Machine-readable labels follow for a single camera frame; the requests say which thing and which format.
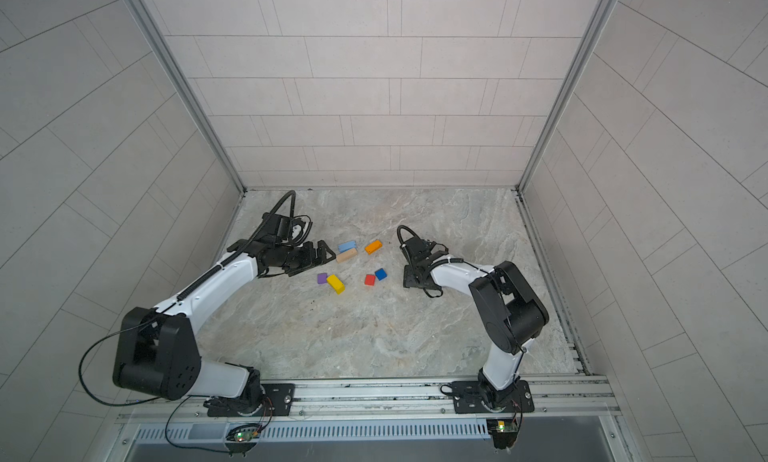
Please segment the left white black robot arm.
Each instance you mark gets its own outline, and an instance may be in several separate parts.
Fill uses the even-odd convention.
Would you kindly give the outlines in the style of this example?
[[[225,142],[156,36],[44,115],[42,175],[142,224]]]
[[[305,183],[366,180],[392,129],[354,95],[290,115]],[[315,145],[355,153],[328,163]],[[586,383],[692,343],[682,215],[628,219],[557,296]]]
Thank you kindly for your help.
[[[112,374],[121,388],[167,400],[203,396],[211,416],[250,416],[266,395],[257,369],[207,361],[196,335],[242,286],[266,277],[272,267],[293,276],[336,258],[324,241],[287,243],[240,239],[202,276],[178,294],[123,318]]]

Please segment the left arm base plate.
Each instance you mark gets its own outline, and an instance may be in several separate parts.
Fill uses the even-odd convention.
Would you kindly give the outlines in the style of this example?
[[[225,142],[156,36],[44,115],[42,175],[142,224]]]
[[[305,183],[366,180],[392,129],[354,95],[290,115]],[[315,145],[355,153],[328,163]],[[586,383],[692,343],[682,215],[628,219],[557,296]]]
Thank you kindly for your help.
[[[287,416],[293,403],[295,385],[253,382],[235,398],[212,397],[203,406],[209,417]]]

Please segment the natural wood block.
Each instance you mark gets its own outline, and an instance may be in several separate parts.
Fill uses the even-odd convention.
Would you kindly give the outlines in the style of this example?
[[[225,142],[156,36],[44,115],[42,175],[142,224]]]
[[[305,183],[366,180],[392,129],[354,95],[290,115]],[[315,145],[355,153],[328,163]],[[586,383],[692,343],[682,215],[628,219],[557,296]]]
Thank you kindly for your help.
[[[350,248],[348,250],[345,250],[344,252],[340,252],[338,256],[336,257],[336,261],[338,263],[345,262],[347,260],[350,260],[352,257],[355,257],[358,254],[358,251],[356,248]]]

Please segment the light blue wood block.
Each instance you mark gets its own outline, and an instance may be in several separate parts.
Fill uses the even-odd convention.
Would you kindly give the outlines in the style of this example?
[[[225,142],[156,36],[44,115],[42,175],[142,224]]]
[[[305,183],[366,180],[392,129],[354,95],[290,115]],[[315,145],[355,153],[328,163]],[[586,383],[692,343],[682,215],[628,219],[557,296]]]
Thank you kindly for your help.
[[[348,242],[343,242],[342,244],[338,245],[338,249],[340,252],[346,252],[350,249],[356,248],[357,244],[354,240],[350,240]]]

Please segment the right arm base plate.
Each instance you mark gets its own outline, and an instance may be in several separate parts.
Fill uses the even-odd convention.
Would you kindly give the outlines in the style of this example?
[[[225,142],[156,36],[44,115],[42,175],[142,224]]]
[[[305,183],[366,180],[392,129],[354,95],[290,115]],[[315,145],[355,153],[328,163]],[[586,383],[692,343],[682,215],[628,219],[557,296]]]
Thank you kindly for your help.
[[[457,414],[532,413],[533,396],[527,381],[518,379],[503,390],[485,381],[454,381],[447,385]]]

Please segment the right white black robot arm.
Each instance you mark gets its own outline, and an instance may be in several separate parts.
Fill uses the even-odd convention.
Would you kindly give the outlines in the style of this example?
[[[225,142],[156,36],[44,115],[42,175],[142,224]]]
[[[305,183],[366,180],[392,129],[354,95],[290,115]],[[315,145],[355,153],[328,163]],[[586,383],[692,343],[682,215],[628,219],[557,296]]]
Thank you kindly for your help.
[[[421,289],[432,298],[441,296],[445,288],[471,296],[491,340],[478,374],[480,397],[491,410],[520,404],[515,391],[521,362],[549,322],[549,313],[518,267],[510,261],[479,266],[445,251],[405,259],[406,288]]]

